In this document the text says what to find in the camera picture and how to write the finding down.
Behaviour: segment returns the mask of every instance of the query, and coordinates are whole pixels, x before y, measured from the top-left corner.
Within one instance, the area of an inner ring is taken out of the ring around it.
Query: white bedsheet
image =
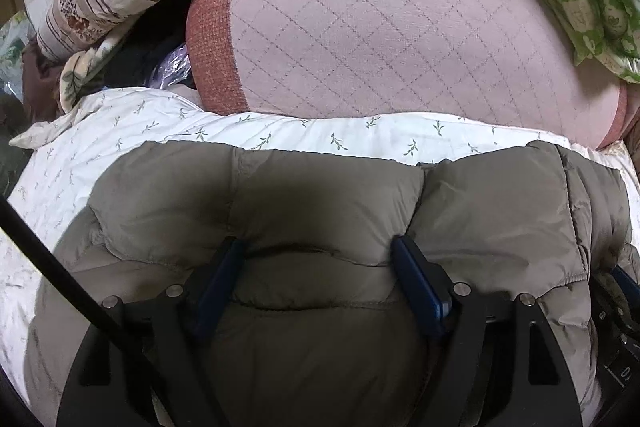
[[[621,142],[598,153],[548,132],[435,113],[335,120],[252,113],[221,117],[176,94],[138,87],[86,97],[68,115],[36,124],[16,137],[14,143],[35,152],[9,201],[53,249],[85,205],[98,177],[119,156],[145,141],[209,141],[245,149],[322,152],[417,164],[456,160],[537,139],[576,150],[621,171],[631,207],[633,242],[640,245],[640,185]],[[4,233],[0,233],[0,266],[0,364],[28,404],[23,361],[41,275]]]

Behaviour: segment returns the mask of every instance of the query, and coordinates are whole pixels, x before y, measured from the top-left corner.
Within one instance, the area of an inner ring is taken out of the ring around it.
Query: silver screw head
[[[456,295],[460,295],[461,297],[466,297],[471,293],[471,286],[469,286],[466,282],[456,282],[453,285],[453,292]]]
[[[116,304],[118,304],[118,298],[115,295],[109,295],[105,297],[104,301],[102,301],[102,307],[107,308],[108,310],[113,308]]]
[[[520,302],[525,306],[533,306],[536,303],[536,298],[530,293],[521,293]]]
[[[182,285],[181,284],[172,284],[165,290],[167,297],[179,297],[182,295]]]

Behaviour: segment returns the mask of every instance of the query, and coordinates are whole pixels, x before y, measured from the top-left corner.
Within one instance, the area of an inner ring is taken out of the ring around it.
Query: black metal bracket
[[[449,335],[410,427],[582,425],[571,374],[533,296],[512,302],[453,283],[408,236],[394,239],[392,261],[420,331]]]
[[[626,427],[640,425],[640,325],[637,313],[638,287],[628,284],[622,274],[613,273],[629,304],[629,311],[618,305],[597,278],[591,278],[591,315],[598,332],[596,377],[602,390],[602,407],[594,425]]]
[[[137,303],[105,299],[110,317],[140,340],[140,353],[158,360],[162,389],[151,386],[145,371],[91,325],[67,378],[56,426],[158,427],[156,397],[176,427],[228,427],[195,356],[222,316],[243,253],[241,241],[226,238],[184,286],[169,286],[155,299]]]

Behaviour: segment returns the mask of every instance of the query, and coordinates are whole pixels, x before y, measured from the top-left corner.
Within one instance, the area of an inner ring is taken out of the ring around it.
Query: black pole
[[[91,298],[91,295],[44,246],[11,204],[5,198],[0,198],[0,200],[0,228],[54,288],[84,315],[84,318],[105,334],[131,362],[137,363],[139,368],[148,375],[156,391],[160,393],[163,387],[162,377],[149,362],[137,342]]]

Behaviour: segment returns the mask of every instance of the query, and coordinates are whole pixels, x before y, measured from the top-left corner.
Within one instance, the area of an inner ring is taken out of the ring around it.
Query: pink cushion
[[[453,113],[604,146],[626,87],[572,47],[539,0],[194,0],[208,110],[298,118]]]

